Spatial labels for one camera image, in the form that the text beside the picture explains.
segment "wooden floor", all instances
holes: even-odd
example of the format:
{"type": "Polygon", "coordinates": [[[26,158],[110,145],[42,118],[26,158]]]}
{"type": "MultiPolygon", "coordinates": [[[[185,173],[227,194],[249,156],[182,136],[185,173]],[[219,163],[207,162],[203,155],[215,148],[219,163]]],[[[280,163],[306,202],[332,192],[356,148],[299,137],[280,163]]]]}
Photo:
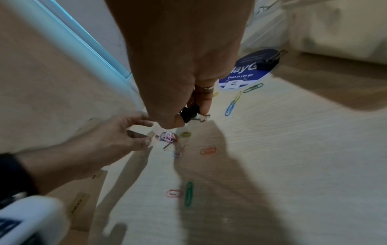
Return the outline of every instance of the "wooden floor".
{"type": "Polygon", "coordinates": [[[291,51],[261,82],[228,117],[217,88],[182,158],[153,140],[112,165],[89,243],[386,244],[387,68],[291,51]],[[166,197],[188,181],[191,207],[166,197]]]}

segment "blue sticker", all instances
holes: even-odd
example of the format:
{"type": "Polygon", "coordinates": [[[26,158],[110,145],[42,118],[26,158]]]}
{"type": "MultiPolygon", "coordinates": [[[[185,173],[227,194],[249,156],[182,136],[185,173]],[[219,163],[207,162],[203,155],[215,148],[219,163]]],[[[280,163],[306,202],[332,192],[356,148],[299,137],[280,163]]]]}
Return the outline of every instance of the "blue sticker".
{"type": "Polygon", "coordinates": [[[225,78],[220,79],[218,86],[221,89],[235,90],[240,89],[250,84],[256,83],[270,71],[257,70],[257,63],[262,60],[270,59],[278,54],[275,49],[264,49],[248,54],[235,63],[232,72],[225,78]]]}

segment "finger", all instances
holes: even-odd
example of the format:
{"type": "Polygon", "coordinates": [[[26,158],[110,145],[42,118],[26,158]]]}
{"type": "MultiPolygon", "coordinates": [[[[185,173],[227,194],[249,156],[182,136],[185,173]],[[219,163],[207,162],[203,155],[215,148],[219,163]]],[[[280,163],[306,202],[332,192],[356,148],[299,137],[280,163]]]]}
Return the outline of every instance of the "finger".
{"type": "Polygon", "coordinates": [[[135,125],[152,127],[153,126],[153,122],[152,121],[148,121],[148,120],[138,120],[137,122],[135,122],[135,125]]]}
{"type": "Polygon", "coordinates": [[[148,136],[146,135],[143,135],[143,134],[140,134],[140,133],[137,133],[137,132],[134,132],[132,130],[126,130],[126,133],[127,135],[130,137],[130,138],[148,138],[148,136]]]}
{"type": "Polygon", "coordinates": [[[207,115],[210,111],[212,96],[214,94],[214,89],[207,90],[195,85],[195,99],[196,104],[200,108],[201,115],[207,115]]]}
{"type": "Polygon", "coordinates": [[[137,111],[133,114],[130,115],[123,115],[123,121],[124,121],[124,127],[129,128],[132,125],[137,124],[139,121],[153,121],[150,116],[148,116],[147,113],[142,112],[142,111],[137,111]]]}
{"type": "Polygon", "coordinates": [[[149,138],[128,138],[130,151],[143,151],[150,145],[149,138]]]}
{"type": "Polygon", "coordinates": [[[185,125],[183,118],[179,114],[174,117],[163,118],[157,122],[164,129],[181,128],[185,125]]]}

